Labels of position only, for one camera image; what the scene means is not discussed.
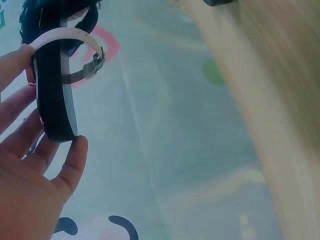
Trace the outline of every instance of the floor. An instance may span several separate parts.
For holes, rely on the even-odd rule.
[[[22,3],[0,0],[0,55],[20,45]],[[106,64],[73,86],[87,165],[52,239],[128,240],[127,228],[131,240],[280,240],[249,133],[193,21],[166,0],[104,0],[92,35]],[[71,71],[91,56],[82,46]]]

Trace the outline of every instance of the metal buckle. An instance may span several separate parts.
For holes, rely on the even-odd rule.
[[[105,53],[104,53],[104,49],[101,47],[101,50],[102,50],[102,58],[99,58],[99,55],[98,53],[94,54],[93,55],[93,62],[95,64],[95,67],[94,67],[94,70],[93,70],[93,73],[96,74],[104,65],[105,63]]]

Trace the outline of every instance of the red curved shape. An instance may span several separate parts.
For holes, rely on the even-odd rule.
[[[116,40],[116,38],[107,30],[105,30],[103,27],[96,25],[95,28],[92,31],[93,34],[99,36],[107,45],[107,50],[104,53],[105,54],[105,62],[109,62],[118,52],[120,49],[120,44]],[[95,54],[95,51],[91,46],[87,45],[87,51],[84,55],[84,57],[81,59],[81,63],[85,64],[88,62],[92,56]],[[77,55],[77,52],[75,52],[71,57],[74,57]],[[83,79],[81,81],[75,82],[72,84],[72,88],[76,88],[79,85],[85,83],[87,80]]]

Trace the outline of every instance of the black curved line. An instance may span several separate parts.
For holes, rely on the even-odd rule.
[[[125,230],[129,234],[130,240],[139,240],[138,232],[137,232],[135,226],[129,220],[127,220],[121,216],[110,216],[109,221],[125,228]]]
[[[78,227],[75,221],[69,217],[62,217],[59,219],[54,233],[66,232],[67,234],[74,236],[78,233]]]

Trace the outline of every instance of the blurry wooden object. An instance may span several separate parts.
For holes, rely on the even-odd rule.
[[[319,240],[320,1],[183,1],[251,134],[283,239]]]

